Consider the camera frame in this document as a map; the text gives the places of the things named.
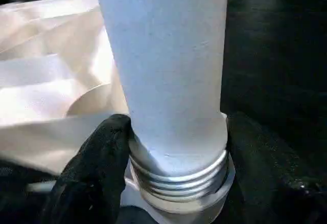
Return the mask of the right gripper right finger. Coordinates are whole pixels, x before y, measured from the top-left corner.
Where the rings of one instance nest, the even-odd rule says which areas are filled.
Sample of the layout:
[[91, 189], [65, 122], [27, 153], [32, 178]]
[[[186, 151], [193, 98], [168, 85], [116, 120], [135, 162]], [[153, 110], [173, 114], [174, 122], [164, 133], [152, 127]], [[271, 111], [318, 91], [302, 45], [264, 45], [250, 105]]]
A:
[[228, 117], [243, 223], [326, 223], [326, 180], [244, 113]]

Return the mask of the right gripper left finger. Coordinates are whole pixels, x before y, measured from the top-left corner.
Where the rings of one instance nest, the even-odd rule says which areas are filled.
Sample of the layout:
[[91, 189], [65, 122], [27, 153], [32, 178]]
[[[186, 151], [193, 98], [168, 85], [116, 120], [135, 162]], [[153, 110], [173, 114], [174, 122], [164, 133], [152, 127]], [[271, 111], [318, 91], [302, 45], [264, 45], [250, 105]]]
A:
[[131, 120], [104, 120], [69, 161], [50, 193], [50, 223], [115, 223], [125, 189]]

